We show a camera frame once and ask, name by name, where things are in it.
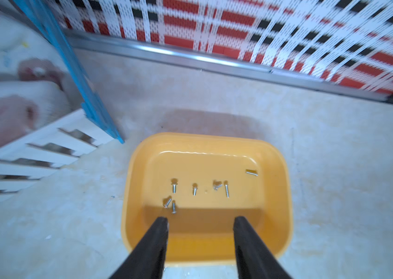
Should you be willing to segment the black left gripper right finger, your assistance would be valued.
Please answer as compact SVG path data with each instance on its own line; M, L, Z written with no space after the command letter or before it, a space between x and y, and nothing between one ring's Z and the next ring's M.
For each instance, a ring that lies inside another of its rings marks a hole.
M240 279L290 279L244 216L234 220L234 245Z

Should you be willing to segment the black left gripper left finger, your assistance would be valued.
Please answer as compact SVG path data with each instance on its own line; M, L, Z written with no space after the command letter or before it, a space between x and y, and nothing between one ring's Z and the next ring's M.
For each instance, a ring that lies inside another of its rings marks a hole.
M165 268L169 223L158 217L110 279L161 279Z

